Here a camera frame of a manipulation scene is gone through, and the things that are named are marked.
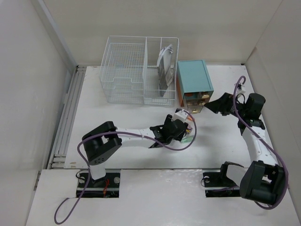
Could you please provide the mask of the grey setup guide booklet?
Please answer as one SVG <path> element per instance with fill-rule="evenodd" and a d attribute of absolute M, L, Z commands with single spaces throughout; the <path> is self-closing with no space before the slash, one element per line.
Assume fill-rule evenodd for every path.
<path fill-rule="evenodd" d="M 165 92 L 173 81 L 173 75 L 171 72 L 171 59 L 172 54 L 167 51 L 161 58 L 159 65 L 157 65 L 159 77 L 158 92 L 160 97 L 165 95 Z"/>

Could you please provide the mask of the pink cap clear tube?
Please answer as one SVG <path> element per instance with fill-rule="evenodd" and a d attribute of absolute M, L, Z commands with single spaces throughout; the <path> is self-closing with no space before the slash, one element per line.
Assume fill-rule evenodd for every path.
<path fill-rule="evenodd" d="M 191 125 L 188 125 L 186 128 L 186 134 L 190 134 L 193 131 L 193 127 Z"/>

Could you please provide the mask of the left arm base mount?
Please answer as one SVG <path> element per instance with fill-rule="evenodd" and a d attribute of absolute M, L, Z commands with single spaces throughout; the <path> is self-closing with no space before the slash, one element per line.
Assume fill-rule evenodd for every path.
<path fill-rule="evenodd" d="M 93 180 L 90 177 L 82 198 L 119 198 L 120 176 L 121 170 L 110 169 L 101 179 Z M 78 180 L 76 189 L 76 197 L 78 198 L 87 182 L 88 171 L 80 170 L 75 177 Z"/>

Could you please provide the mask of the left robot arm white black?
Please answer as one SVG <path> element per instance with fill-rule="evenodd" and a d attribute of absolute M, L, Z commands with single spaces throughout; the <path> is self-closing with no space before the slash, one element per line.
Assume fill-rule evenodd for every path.
<path fill-rule="evenodd" d="M 167 115 L 162 125 L 146 129 L 122 129 L 107 121 L 83 136 L 83 147 L 90 168 L 89 181 L 99 187 L 105 182 L 104 163 L 121 147 L 160 148 L 181 141 L 188 133 L 186 112 Z"/>

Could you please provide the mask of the teal orange drawer box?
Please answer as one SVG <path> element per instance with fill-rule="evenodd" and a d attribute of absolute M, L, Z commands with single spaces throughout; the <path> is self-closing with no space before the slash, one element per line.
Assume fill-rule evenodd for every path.
<path fill-rule="evenodd" d="M 191 114 L 201 112 L 214 92 L 205 60 L 178 61 L 176 90 L 180 107 Z"/>

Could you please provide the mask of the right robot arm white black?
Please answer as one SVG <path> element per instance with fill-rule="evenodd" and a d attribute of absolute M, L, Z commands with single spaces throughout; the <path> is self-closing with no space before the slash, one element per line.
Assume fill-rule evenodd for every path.
<path fill-rule="evenodd" d="M 218 173 L 222 185 L 234 183 L 239 187 L 242 198 L 254 201 L 261 208 L 271 210 L 282 201 L 288 176 L 284 166 L 278 163 L 280 158 L 267 145 L 265 126 L 260 119 L 266 99 L 251 93 L 245 103 L 238 103 L 233 95 L 224 93 L 219 99 L 204 106 L 213 113 L 238 118 L 238 128 L 249 151 L 250 166 L 246 169 L 239 163 L 225 162 Z"/>

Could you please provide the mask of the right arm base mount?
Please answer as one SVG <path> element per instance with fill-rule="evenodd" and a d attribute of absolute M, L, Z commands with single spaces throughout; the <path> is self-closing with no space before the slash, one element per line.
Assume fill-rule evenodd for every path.
<path fill-rule="evenodd" d="M 226 161 L 219 169 L 203 170 L 201 185 L 205 188 L 206 198 L 240 197 L 239 184 L 246 169 Z"/>

